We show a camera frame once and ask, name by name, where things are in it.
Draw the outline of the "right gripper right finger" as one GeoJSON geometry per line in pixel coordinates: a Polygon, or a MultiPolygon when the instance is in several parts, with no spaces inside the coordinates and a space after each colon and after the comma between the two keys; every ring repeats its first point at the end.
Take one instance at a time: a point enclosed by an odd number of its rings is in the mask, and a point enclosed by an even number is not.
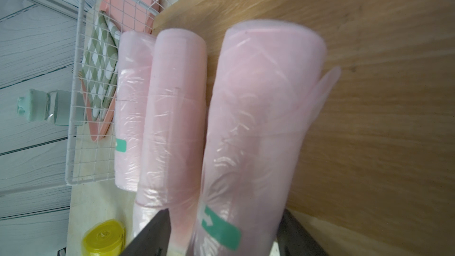
{"type": "Polygon", "coordinates": [[[281,256],[328,256],[300,222],[285,209],[277,231],[281,256]]]}

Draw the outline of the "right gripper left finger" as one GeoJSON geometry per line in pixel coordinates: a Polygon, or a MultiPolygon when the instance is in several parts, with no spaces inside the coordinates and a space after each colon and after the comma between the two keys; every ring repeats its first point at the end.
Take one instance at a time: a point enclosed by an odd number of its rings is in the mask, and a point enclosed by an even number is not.
{"type": "Polygon", "coordinates": [[[170,235],[169,209],[160,210],[120,256],[166,256],[170,235]]]}

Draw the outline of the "yellow bag roll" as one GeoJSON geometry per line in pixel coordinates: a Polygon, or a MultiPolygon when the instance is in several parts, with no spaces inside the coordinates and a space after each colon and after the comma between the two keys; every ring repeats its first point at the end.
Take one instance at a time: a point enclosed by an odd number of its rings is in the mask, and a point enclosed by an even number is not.
{"type": "Polygon", "coordinates": [[[83,256],[119,256],[124,250],[126,230],[115,219],[92,227],[81,242],[83,256]]]}

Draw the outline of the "pink bag roll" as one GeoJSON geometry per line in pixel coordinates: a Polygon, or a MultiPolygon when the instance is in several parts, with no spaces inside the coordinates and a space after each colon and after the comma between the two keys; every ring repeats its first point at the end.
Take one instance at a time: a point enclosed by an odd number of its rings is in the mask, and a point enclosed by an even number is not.
{"type": "Polygon", "coordinates": [[[135,31],[124,32],[118,49],[118,81],[114,126],[115,184],[136,192],[141,173],[141,157],[148,92],[156,37],[135,31]]]}
{"type": "Polygon", "coordinates": [[[207,47],[197,34],[170,28],[156,39],[133,206],[138,235],[163,209],[170,253],[185,254],[196,220],[206,123],[207,47]]]}
{"type": "Polygon", "coordinates": [[[303,140],[341,71],[310,28],[251,20],[229,28],[217,65],[190,256],[267,256],[303,140]]]}

